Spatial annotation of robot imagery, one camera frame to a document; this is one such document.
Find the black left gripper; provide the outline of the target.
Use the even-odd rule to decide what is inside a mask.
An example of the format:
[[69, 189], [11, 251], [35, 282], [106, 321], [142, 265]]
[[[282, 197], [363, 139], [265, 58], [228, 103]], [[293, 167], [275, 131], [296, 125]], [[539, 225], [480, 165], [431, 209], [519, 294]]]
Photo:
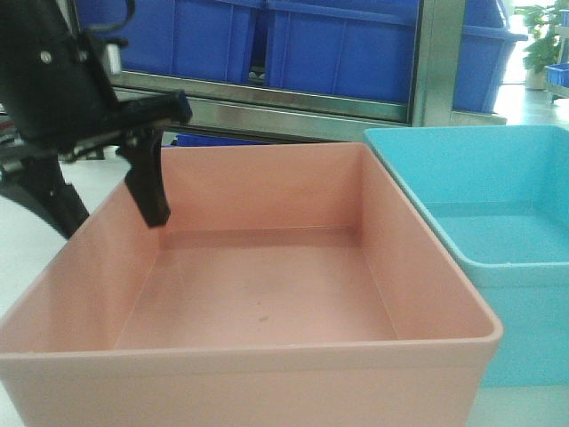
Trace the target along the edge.
[[[186, 123], [182, 91], [120, 101], [88, 32], [74, 36], [53, 1], [1, 3], [1, 103], [34, 149], [115, 145], [139, 130]], [[1, 196], [71, 238], [89, 217], [57, 155], [1, 161]]]

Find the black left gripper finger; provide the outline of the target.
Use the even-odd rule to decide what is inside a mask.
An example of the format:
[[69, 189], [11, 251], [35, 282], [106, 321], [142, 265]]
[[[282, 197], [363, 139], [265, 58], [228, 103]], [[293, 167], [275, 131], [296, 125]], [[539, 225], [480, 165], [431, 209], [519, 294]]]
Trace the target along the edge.
[[139, 129], [116, 151], [130, 166], [124, 182], [149, 228], [164, 226], [171, 214], [162, 175], [162, 137], [160, 130]]

